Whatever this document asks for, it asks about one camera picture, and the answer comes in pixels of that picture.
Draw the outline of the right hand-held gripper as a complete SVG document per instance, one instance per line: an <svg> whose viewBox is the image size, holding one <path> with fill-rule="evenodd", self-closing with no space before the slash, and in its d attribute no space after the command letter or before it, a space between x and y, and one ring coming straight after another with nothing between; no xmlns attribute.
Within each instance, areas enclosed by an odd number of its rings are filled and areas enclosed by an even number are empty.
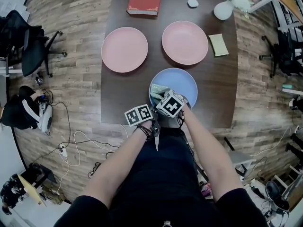
<svg viewBox="0 0 303 227"><path fill-rule="evenodd" d="M183 109L184 105L190 107L186 97L176 93L170 88L163 90L152 90L151 91L151 103L156 105L158 113L174 118Z"/></svg>

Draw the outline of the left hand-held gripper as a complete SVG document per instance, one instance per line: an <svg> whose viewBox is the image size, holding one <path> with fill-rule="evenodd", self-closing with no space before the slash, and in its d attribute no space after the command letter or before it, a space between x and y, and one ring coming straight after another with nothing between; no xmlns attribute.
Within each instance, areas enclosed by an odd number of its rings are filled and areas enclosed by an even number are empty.
<svg viewBox="0 0 303 227"><path fill-rule="evenodd" d="M160 126L158 124L158 113L156 109L150 109L147 104L136 106L135 108L124 113L125 118L130 127L135 127L131 137L124 142L124 149L132 150L139 145L142 148L145 141L156 152L159 151L159 147L156 146L155 138L158 137L160 132Z"/></svg>

